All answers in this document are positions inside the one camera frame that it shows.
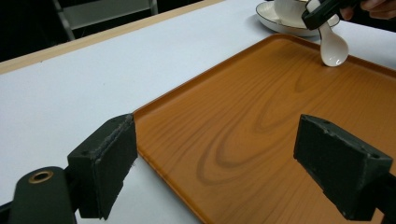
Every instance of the finger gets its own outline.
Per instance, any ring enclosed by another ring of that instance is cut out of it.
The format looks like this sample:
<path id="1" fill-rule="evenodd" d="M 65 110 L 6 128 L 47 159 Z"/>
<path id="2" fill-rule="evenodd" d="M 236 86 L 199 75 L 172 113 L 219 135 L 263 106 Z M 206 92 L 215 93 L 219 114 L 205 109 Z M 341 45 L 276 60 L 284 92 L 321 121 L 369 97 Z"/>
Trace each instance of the finger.
<path id="1" fill-rule="evenodd" d="M 350 19 L 352 19 L 353 17 L 352 7 L 341 8 L 340 12 L 341 12 L 341 16 L 344 18 L 345 21 L 350 21 Z"/>
<path id="2" fill-rule="evenodd" d="M 381 11 L 381 12 L 370 12 L 370 17 L 381 20 L 390 20 L 396 17 L 396 10 L 393 11 Z"/>
<path id="3" fill-rule="evenodd" d="M 361 9 L 369 11 L 373 7 L 381 5 L 385 1 L 386 0 L 365 0 L 365 1 L 361 1 Z"/>
<path id="4" fill-rule="evenodd" d="M 370 12 L 386 12 L 396 10 L 396 0 L 388 0 L 376 7 L 371 8 Z"/>

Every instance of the table edge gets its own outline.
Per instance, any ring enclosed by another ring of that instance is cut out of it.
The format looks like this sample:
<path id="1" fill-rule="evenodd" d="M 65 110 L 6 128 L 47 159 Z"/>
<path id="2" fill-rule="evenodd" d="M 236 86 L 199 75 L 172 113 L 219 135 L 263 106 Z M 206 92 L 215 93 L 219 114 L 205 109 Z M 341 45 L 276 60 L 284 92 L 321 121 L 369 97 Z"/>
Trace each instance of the table edge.
<path id="1" fill-rule="evenodd" d="M 208 7 L 211 5 L 214 5 L 216 3 L 222 2 L 224 0 L 204 0 L 201 2 L 197 2 L 185 7 L 180 7 L 174 10 L 170 10 L 155 16 L 151 16 L 148 18 L 145 18 L 140 21 L 134 21 L 131 23 L 124 24 L 122 26 L 105 30 L 101 33 L 94 34 L 94 35 L 89 35 L 86 37 L 83 37 L 81 39 L 73 40 L 70 42 L 66 42 L 63 44 L 60 44 L 55 47 L 51 47 L 48 49 L 42 49 L 37 52 L 33 52 L 30 54 L 23 55 L 18 58 L 10 59 L 4 62 L 0 63 L 0 75 L 3 75 L 7 72 L 11 72 L 20 68 L 23 68 L 25 66 L 34 64 L 34 63 L 40 63 L 42 61 L 45 61 L 50 58 L 54 58 L 56 56 L 66 54 L 68 52 L 77 50 L 77 49 L 82 49 L 85 47 L 88 47 L 89 45 L 93 45 L 105 40 L 108 40 L 110 38 L 119 36 L 119 35 L 124 35 L 127 33 L 130 33 L 135 30 L 142 29 L 144 27 L 150 26 L 152 24 L 161 22 L 161 21 L 166 21 L 169 19 L 172 19 L 174 17 L 189 13 L 191 11 L 194 11 L 196 9 L 200 9 L 203 7 Z"/>

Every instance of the wood grain pattern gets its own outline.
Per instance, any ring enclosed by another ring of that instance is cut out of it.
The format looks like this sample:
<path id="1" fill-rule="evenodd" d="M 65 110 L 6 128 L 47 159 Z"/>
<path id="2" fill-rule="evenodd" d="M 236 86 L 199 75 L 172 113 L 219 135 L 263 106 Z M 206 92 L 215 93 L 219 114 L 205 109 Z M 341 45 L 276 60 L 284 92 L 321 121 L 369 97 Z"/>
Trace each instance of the wood grain pattern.
<path id="1" fill-rule="evenodd" d="M 299 117 L 396 158 L 395 74 L 273 35 L 135 111 L 138 150 L 204 223 L 347 223 L 292 157 Z"/>

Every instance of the wooden tray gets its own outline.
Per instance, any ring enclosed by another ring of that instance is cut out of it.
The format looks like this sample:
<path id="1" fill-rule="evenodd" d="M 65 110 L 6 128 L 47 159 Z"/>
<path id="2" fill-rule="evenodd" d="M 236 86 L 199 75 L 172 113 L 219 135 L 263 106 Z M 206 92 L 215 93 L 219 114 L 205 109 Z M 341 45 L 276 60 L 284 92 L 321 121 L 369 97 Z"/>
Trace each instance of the wooden tray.
<path id="1" fill-rule="evenodd" d="M 326 67 L 289 35 L 135 111 L 138 150 L 204 223 L 347 223 L 292 157 L 303 113 L 396 158 L 396 72 L 354 57 Z"/>

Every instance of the tray rim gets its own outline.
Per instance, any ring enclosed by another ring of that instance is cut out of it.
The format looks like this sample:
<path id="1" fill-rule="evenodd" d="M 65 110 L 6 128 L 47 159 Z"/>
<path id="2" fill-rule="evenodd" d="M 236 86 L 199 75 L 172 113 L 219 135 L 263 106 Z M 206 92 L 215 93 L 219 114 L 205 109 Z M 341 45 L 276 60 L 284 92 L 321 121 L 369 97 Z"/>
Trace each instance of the tray rim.
<path id="1" fill-rule="evenodd" d="M 203 83 L 205 80 L 210 79 L 216 74 L 217 69 L 221 69 L 221 65 L 224 63 L 230 63 L 231 61 L 239 60 L 239 57 L 244 57 L 245 55 L 249 55 L 250 52 L 256 50 L 256 48 L 259 48 L 261 45 L 265 46 L 272 41 L 277 41 L 277 40 L 289 40 L 295 44 L 300 44 L 304 45 L 305 47 L 308 47 L 310 49 L 313 49 L 318 52 L 318 57 L 320 57 L 320 45 L 310 42 L 308 40 L 305 40 L 303 38 L 300 38 L 299 36 L 295 35 L 287 35 L 287 34 L 274 34 L 271 35 L 258 43 L 241 50 L 240 52 L 236 53 L 235 55 L 231 56 L 230 58 L 212 66 L 211 68 L 205 70 L 203 73 L 199 74 L 196 77 L 193 77 L 192 79 L 182 83 L 179 86 L 176 86 L 172 90 L 166 92 L 165 94 L 155 98 L 154 100 L 150 101 L 149 103 L 140 106 L 133 112 L 133 116 L 141 116 L 145 117 L 145 111 L 150 111 L 155 109 L 158 106 L 166 104 L 169 100 L 172 100 L 175 95 L 179 95 L 187 90 L 190 89 L 190 87 L 199 85 L 200 83 Z M 358 57 L 348 55 L 348 58 L 346 59 L 347 62 L 350 63 L 358 63 L 360 66 L 365 67 L 368 70 L 375 71 L 376 73 L 381 73 L 379 75 L 385 75 L 388 78 L 396 78 L 396 70 L 392 70 L 390 68 L 387 68 L 385 66 L 372 63 L 369 61 L 365 61 L 363 59 L 360 59 Z M 141 151 L 139 149 L 138 143 L 137 143 L 137 152 L 142 156 L 142 158 L 145 160 L 145 162 L 148 163 L 148 165 L 156 172 L 156 174 L 166 183 L 166 185 L 177 195 L 177 197 L 184 203 L 186 204 L 186 207 L 192 211 L 201 221 L 204 223 L 214 223 L 214 221 L 209 218 L 198 206 L 195 205 L 195 203 L 188 197 L 188 195 L 185 195 L 185 192 L 182 188 L 180 188 L 177 184 L 175 184 L 172 179 L 169 179 L 163 174 L 162 168 L 160 165 L 158 165 L 154 160 L 150 157 L 150 155 L 146 154 L 145 152 Z"/>
<path id="2" fill-rule="evenodd" d="M 147 109 L 147 107 L 148 108 L 152 108 L 153 107 L 152 104 L 154 102 L 167 101 L 169 98 L 172 98 L 176 94 L 176 92 L 178 94 L 180 91 L 184 91 L 185 89 L 188 89 L 189 86 L 191 86 L 192 84 L 195 85 L 196 82 L 201 83 L 204 80 L 210 78 L 211 77 L 210 73 L 213 70 L 219 69 L 219 67 L 222 64 L 228 63 L 228 62 L 233 61 L 233 60 L 237 60 L 239 57 L 242 57 L 245 54 L 249 54 L 251 51 L 255 50 L 255 48 L 260 47 L 261 45 L 265 46 L 265 45 L 269 44 L 268 42 L 277 41 L 278 39 L 289 40 L 289 41 L 291 41 L 291 42 L 293 42 L 295 44 L 304 45 L 304 46 L 306 46 L 306 47 L 308 47 L 310 49 L 316 50 L 318 52 L 318 57 L 320 57 L 320 45 L 319 44 L 316 44 L 314 42 L 305 40 L 305 39 L 303 39 L 303 38 L 301 38 L 299 36 L 295 36 L 295 35 L 273 34 L 273 35 L 270 35 L 267 38 L 264 38 L 263 40 L 257 42 L 256 44 L 254 44 L 254 45 L 252 45 L 252 46 L 250 46 L 250 47 L 248 47 L 246 49 L 243 49 L 243 50 L 239 51 L 238 53 L 236 53 L 235 55 L 231 56 L 230 58 L 228 58 L 228 59 L 226 59 L 226 60 L 224 60 L 224 61 L 222 61 L 220 63 L 215 64 L 214 66 L 212 66 L 212 67 L 208 68 L 207 70 L 205 70 L 203 73 L 201 73 L 201 74 L 197 75 L 196 77 L 193 77 L 190 80 L 188 80 L 188 81 L 186 81 L 186 82 L 174 87 L 172 90 L 164 93 L 163 95 L 160 95 L 159 97 L 153 99 L 152 101 L 150 101 L 150 102 L 138 107 L 133 113 L 134 114 L 140 113 L 143 109 Z M 383 66 L 383 65 L 380 65 L 380 64 L 377 64 L 377 63 L 372 63 L 372 62 L 363 60 L 363 59 L 358 58 L 358 57 L 353 56 L 353 55 L 348 55 L 348 57 L 346 58 L 345 63 L 346 62 L 361 63 L 360 66 L 363 66 L 366 69 L 373 70 L 375 72 L 379 72 L 379 73 L 381 73 L 381 75 L 386 75 L 389 78 L 396 78 L 396 70 L 393 70 L 391 68 L 388 68 L 386 66 Z"/>

